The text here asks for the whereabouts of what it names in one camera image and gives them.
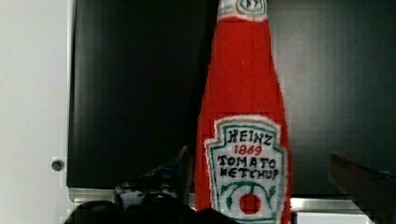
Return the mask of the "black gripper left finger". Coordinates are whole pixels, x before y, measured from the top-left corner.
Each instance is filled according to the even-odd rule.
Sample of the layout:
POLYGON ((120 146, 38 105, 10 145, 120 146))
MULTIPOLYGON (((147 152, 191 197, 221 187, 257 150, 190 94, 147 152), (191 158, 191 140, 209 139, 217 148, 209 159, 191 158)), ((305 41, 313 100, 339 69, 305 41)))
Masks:
POLYGON ((192 186, 193 156, 187 146, 154 170, 120 182, 114 189, 115 203, 122 209, 139 205, 151 194, 165 194, 187 204, 192 186))

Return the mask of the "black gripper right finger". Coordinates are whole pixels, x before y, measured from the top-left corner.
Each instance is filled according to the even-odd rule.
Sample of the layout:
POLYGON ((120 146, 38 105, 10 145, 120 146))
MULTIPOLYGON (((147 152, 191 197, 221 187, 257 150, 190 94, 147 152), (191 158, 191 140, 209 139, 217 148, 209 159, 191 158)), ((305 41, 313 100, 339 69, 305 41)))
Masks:
POLYGON ((395 224, 395 174, 333 153, 328 159, 328 177, 374 224, 395 224))

